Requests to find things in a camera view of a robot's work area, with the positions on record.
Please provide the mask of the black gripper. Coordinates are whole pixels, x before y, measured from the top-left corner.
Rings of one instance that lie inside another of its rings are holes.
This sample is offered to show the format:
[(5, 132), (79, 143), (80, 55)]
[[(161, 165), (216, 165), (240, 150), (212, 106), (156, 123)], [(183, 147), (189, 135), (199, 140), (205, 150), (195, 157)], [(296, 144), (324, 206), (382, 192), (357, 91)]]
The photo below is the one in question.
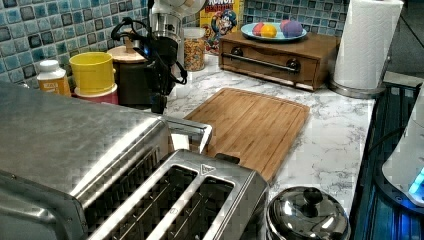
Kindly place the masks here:
[(175, 83), (171, 67), (177, 62), (178, 43), (168, 37), (150, 37), (145, 45), (148, 56), (146, 68), (147, 82), (153, 93), (151, 96), (151, 112), (163, 113), (167, 105), (167, 96)]

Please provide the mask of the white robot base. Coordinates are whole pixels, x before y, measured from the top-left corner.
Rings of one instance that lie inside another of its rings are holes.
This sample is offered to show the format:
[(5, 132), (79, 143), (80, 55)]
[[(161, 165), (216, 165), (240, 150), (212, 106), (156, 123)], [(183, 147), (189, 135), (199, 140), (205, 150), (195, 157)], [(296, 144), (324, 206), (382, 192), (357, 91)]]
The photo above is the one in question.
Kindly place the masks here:
[(415, 214), (423, 214), (423, 85), (396, 148), (378, 168), (375, 182), (386, 197)]

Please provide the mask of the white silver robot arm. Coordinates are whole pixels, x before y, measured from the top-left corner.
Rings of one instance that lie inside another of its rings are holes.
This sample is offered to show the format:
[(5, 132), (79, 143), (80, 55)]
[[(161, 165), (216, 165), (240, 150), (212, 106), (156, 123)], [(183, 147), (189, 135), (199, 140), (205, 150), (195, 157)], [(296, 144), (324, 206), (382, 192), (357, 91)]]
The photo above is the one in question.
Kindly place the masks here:
[(206, 0), (148, 0), (148, 56), (153, 59), (153, 76), (157, 81), (151, 97), (154, 113), (163, 113), (167, 96), (176, 83), (187, 83), (182, 21), (205, 6)]

